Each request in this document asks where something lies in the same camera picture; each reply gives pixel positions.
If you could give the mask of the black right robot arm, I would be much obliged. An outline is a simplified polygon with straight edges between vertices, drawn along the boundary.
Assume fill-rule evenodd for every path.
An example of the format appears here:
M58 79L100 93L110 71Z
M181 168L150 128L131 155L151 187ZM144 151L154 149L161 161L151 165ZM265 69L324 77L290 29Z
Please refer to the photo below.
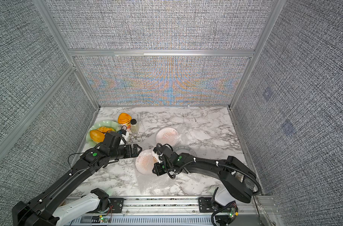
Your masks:
M244 203L250 203L252 196L262 192L256 174L234 156L225 160L198 158L188 153L178 154L170 145L160 143L153 152L159 160L153 167L153 174L157 176L167 174L175 179L181 173L195 173L216 178L233 198Z

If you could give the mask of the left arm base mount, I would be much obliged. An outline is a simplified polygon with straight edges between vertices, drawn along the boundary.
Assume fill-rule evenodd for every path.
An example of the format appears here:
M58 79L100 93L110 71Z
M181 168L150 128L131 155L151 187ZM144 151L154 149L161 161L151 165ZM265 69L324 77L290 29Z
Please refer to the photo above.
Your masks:
M110 198L108 193L100 188L91 190L93 195L96 195L100 200L97 208L90 213L101 213L101 214L111 214L111 213L121 213L124 205L124 198L116 197Z

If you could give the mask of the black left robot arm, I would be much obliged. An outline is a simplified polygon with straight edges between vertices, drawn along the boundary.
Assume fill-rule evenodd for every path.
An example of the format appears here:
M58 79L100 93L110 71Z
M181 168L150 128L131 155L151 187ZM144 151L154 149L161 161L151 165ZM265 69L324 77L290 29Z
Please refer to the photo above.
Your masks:
M111 163L138 157L142 150L137 144L114 148L97 144L82 153L74 166L44 192L27 203L18 202L12 208L13 225L55 226L61 218L54 212L82 182Z

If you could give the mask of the orange sunburst dinner plate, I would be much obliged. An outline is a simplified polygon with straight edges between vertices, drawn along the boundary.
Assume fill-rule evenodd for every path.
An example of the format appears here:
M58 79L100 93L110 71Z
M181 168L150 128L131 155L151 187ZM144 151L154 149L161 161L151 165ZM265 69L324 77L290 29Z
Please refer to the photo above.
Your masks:
M143 175L152 174L154 167L152 149L143 150L136 158L135 162L136 170Z

